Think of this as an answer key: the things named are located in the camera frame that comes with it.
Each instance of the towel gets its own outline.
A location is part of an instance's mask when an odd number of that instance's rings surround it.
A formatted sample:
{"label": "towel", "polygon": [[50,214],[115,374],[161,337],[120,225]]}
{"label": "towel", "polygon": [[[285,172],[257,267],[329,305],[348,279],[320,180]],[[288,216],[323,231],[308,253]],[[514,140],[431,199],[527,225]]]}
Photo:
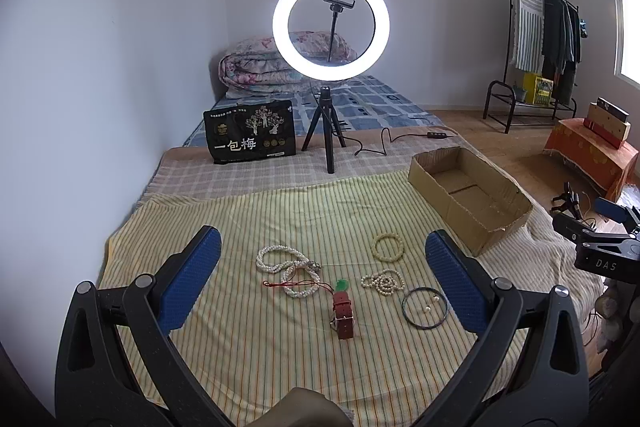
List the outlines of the towel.
{"label": "towel", "polygon": [[542,73],[545,0],[513,0],[511,64],[519,70]]}

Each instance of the black bangle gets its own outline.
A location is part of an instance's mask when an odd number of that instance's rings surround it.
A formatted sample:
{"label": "black bangle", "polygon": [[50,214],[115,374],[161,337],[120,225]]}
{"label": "black bangle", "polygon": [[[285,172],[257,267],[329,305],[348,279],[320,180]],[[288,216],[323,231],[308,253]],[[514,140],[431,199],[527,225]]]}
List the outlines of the black bangle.
{"label": "black bangle", "polygon": [[[434,293],[436,294],[440,299],[442,299],[442,302],[444,302],[444,317],[442,318],[442,320],[433,325],[433,326],[423,326],[422,324],[416,324],[415,322],[413,322],[410,318],[409,315],[407,315],[406,313],[406,302],[407,299],[414,293],[416,292],[430,292],[430,293]],[[404,299],[402,299],[402,316],[404,317],[404,320],[406,320],[410,325],[412,325],[412,327],[414,327],[417,330],[433,330],[434,328],[437,328],[439,326],[441,326],[445,320],[447,320],[447,316],[449,315],[449,301],[447,301],[447,298],[440,293],[438,290],[434,289],[434,288],[430,288],[427,286],[420,286],[419,288],[414,288],[413,290],[411,290],[409,293],[407,293],[407,295],[404,296]]]}

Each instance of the pearl necklace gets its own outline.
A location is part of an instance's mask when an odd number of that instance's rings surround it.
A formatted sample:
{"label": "pearl necklace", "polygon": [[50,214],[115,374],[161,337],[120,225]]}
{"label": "pearl necklace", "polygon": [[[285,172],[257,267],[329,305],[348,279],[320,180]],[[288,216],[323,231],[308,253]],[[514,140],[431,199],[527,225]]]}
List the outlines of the pearl necklace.
{"label": "pearl necklace", "polygon": [[[263,261],[265,254],[273,251],[283,251],[283,252],[293,254],[299,260],[285,261],[284,263],[274,264],[274,265],[265,264]],[[318,263],[315,263],[314,261],[311,261],[310,259],[306,258],[304,255],[302,255],[298,250],[295,250],[294,248],[284,247],[283,245],[273,245],[272,247],[262,248],[262,250],[258,252],[257,257],[255,258],[255,264],[258,267],[258,270],[263,271],[265,273],[277,273],[279,271],[284,270],[284,272],[282,272],[282,277],[280,279],[284,283],[288,282],[291,279],[291,277],[293,276],[293,274],[298,268],[302,268],[304,271],[306,271],[309,274],[309,277],[311,277],[311,280],[316,284],[314,284],[313,286],[301,292],[296,292],[296,291],[293,291],[288,286],[283,286],[282,289],[284,289],[285,293],[289,297],[293,297],[294,299],[304,299],[309,295],[313,295],[318,290],[318,283],[320,282],[320,276],[318,275],[318,272],[320,271],[321,266]]]}
{"label": "pearl necklace", "polygon": [[[396,275],[399,283],[392,276],[385,275],[385,273]],[[360,283],[363,288],[375,288],[380,295],[385,297],[404,289],[404,279],[396,270],[391,269],[382,270],[382,272],[374,273],[373,275],[366,275],[360,279]]]}

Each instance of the tripod leg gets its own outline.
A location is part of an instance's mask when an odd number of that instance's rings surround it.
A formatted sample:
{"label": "tripod leg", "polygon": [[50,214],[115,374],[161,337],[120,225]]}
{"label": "tripod leg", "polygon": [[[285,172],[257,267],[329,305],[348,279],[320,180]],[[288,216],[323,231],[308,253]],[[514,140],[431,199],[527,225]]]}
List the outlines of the tripod leg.
{"label": "tripod leg", "polygon": [[322,127],[324,127],[324,151],[326,153],[326,171],[329,174],[335,172],[334,168],[334,137],[331,134],[331,120],[327,114],[322,115]]}
{"label": "tripod leg", "polygon": [[314,131],[316,130],[316,125],[318,125],[318,119],[320,118],[321,114],[322,114],[322,109],[320,109],[320,106],[318,106],[316,108],[316,112],[314,113],[314,117],[311,119],[311,126],[309,126],[309,132],[306,133],[305,142],[302,146],[302,152],[305,152],[306,149],[309,147],[309,142],[311,141],[311,137],[314,135]]}
{"label": "tripod leg", "polygon": [[344,136],[342,135],[342,129],[340,128],[340,122],[338,121],[338,114],[335,112],[333,105],[330,110],[331,120],[334,122],[335,134],[338,135],[338,140],[340,140],[340,147],[347,147],[347,144],[344,142]]}

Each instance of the blue rubber pad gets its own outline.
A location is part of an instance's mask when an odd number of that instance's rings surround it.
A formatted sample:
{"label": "blue rubber pad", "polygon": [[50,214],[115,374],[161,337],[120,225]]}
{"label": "blue rubber pad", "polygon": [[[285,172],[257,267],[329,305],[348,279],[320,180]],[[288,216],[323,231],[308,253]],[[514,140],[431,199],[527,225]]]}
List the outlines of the blue rubber pad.
{"label": "blue rubber pad", "polygon": [[158,326],[162,333],[168,335],[170,331],[179,330],[184,325],[191,308],[218,264],[221,251],[220,232],[212,229],[194,248],[160,298]]}
{"label": "blue rubber pad", "polygon": [[596,198],[593,201],[593,210],[601,216],[613,219],[616,223],[624,223],[626,219],[626,208],[603,198]]}
{"label": "blue rubber pad", "polygon": [[438,279],[462,327],[477,335],[484,333],[491,320],[487,302],[456,254],[436,232],[427,237],[424,251],[429,268]]}

